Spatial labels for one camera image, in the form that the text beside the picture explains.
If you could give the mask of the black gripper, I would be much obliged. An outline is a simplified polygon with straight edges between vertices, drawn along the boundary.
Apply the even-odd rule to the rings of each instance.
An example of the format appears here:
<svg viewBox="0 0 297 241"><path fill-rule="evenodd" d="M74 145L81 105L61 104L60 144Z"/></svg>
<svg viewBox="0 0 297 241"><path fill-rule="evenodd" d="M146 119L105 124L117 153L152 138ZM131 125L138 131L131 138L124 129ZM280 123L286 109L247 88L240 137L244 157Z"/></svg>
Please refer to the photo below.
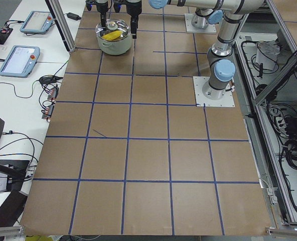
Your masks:
<svg viewBox="0 0 297 241"><path fill-rule="evenodd" d="M126 0L126 12L131 17L130 30L133 39L137 38L138 17L142 13L141 0Z"/></svg>
<svg viewBox="0 0 297 241"><path fill-rule="evenodd" d="M100 13L102 28L106 28L106 13L108 12L108 0L95 0L97 11Z"/></svg>

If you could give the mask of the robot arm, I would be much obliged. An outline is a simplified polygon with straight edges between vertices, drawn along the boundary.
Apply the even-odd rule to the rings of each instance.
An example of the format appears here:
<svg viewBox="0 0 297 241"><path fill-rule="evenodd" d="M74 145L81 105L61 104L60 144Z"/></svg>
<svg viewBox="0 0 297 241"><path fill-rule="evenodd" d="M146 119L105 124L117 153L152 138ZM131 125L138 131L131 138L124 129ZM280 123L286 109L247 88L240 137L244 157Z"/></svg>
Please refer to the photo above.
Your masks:
<svg viewBox="0 0 297 241"><path fill-rule="evenodd" d="M106 13L113 7L116 13L120 12L121 6L126 6L126 12L131 16L131 24L138 27L138 16L142 12L142 1L86 1L86 8L88 11L92 10L95 5L98 12L100 12L101 25L104 27L106 22ZM204 29L208 24L214 25L220 22L223 12L220 9L206 9L196 8L191 24L197 28Z"/></svg>
<svg viewBox="0 0 297 241"><path fill-rule="evenodd" d="M207 55L211 76L203 85L203 94L211 100L223 97L227 84L235 74L235 65L228 56L232 53L232 44L239 28L243 26L245 15L257 10L262 4L263 1L149 1L149 5L154 9L162 9L166 5L201 9L201 16L210 24L223 18L217 40Z"/></svg>

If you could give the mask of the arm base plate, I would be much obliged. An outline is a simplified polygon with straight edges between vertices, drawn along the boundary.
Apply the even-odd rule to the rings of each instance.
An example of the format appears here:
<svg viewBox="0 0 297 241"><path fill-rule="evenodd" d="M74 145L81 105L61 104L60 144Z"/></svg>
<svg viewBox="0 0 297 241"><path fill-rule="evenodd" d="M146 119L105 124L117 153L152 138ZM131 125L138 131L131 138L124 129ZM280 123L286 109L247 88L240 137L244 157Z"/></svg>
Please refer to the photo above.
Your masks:
<svg viewBox="0 0 297 241"><path fill-rule="evenodd" d="M235 107L229 83L223 90L215 90L209 85L208 76L194 76L194 92L198 107Z"/></svg>
<svg viewBox="0 0 297 241"><path fill-rule="evenodd" d="M203 17L196 14L184 14L187 33L216 34L215 25L209 24Z"/></svg>

